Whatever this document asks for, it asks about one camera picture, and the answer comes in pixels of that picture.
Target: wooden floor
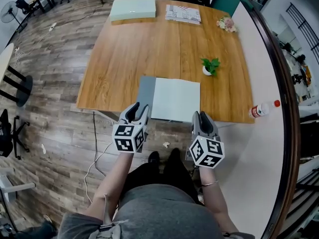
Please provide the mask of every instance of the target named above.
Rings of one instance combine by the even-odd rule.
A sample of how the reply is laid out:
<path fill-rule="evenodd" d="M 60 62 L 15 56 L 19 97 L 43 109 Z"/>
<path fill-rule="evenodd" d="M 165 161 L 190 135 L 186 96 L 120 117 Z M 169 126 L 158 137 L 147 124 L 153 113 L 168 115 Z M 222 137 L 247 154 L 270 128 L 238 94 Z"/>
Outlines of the wooden floor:
<path fill-rule="evenodd" d="M 8 109 L 11 121 L 20 115 L 22 120 L 30 122 L 21 135 L 30 153 L 19 149 L 21 161 L 12 153 L 8 158 L 0 158 L 0 166 L 15 169 L 15 174 L 9 176 L 14 185 L 36 184 L 35 189 L 18 192 L 17 200 L 10 206 L 14 218 L 26 219 L 23 227 L 40 224 L 43 215 L 49 215 L 59 226 L 65 212 L 81 212 L 89 204 L 83 178 L 95 155 L 93 113 L 77 109 L 75 103 L 91 50 L 112 2 L 108 0 L 92 16 L 66 25 L 63 24 L 92 13 L 101 6 L 100 0 L 71 0 L 46 14 L 37 11 L 36 16 L 28 20 L 26 29 L 13 39 L 20 51 L 31 53 L 22 55 L 17 65 L 13 56 L 10 64 L 24 75 L 31 75 L 34 85 L 23 108 L 1 98 L 0 112 Z M 47 35 L 54 22 L 57 26 Z M 6 83 L 2 83 L 0 89 L 15 94 L 14 88 Z M 112 124 L 96 116 L 96 128 L 100 154 L 112 141 Z M 135 155 L 132 169 L 146 162 L 154 150 L 160 152 L 162 160 L 174 147 L 185 150 L 191 137 L 190 126 L 185 124 L 151 121 L 148 128 L 148 141 L 143 152 Z M 166 141 L 170 142 L 168 149 L 162 145 Z M 99 160 L 99 167 L 109 171 L 116 157 L 111 145 Z M 97 170 L 91 170 L 87 178 L 90 196 L 102 178 Z"/>

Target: flower decoration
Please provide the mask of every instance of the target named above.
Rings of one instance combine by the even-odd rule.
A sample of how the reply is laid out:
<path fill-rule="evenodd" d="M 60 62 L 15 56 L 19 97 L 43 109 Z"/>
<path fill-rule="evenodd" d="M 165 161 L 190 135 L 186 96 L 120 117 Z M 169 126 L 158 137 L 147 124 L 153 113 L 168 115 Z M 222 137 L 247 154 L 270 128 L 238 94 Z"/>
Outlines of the flower decoration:
<path fill-rule="evenodd" d="M 217 26 L 219 26 L 222 29 L 225 29 L 227 32 L 237 31 L 234 21 L 230 17 L 222 17 L 219 21 L 217 21 Z"/>

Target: bracelet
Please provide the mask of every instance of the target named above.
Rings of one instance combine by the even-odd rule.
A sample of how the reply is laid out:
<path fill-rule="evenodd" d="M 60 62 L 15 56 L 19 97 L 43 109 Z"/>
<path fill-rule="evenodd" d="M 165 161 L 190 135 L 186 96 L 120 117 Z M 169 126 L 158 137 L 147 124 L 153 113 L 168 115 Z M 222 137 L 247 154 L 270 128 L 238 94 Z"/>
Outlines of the bracelet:
<path fill-rule="evenodd" d="M 210 185 L 214 185 L 218 182 L 218 180 L 212 182 L 212 183 L 208 183 L 208 184 L 202 184 L 202 187 L 207 187 L 207 186 L 210 186 Z"/>

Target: black pants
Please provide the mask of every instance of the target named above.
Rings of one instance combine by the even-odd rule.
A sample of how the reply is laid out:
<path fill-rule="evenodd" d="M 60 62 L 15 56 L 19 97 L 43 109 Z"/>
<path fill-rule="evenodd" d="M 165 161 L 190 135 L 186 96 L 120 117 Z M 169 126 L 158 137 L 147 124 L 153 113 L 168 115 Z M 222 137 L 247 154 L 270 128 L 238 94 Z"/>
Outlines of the black pants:
<path fill-rule="evenodd" d="M 181 160 L 168 159 L 163 174 L 160 174 L 159 167 L 156 163 L 145 163 L 141 165 L 128 174 L 122 195 L 133 188 L 147 184 L 172 185 L 181 189 L 196 203 L 199 203 L 193 180 Z"/>
<path fill-rule="evenodd" d="M 28 228 L 23 232 L 18 232 L 15 234 L 16 239 L 50 239 L 56 236 L 55 227 L 48 221 L 42 223 L 40 227 Z"/>

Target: light green box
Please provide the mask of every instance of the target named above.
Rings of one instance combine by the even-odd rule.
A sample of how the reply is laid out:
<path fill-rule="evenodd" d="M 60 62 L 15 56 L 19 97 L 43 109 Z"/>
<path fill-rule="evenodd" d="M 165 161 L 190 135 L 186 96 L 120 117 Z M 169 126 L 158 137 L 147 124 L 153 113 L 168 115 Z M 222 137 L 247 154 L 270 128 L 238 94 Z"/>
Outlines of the light green box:
<path fill-rule="evenodd" d="M 110 21 L 130 18 L 155 18 L 155 0 L 115 0 Z"/>

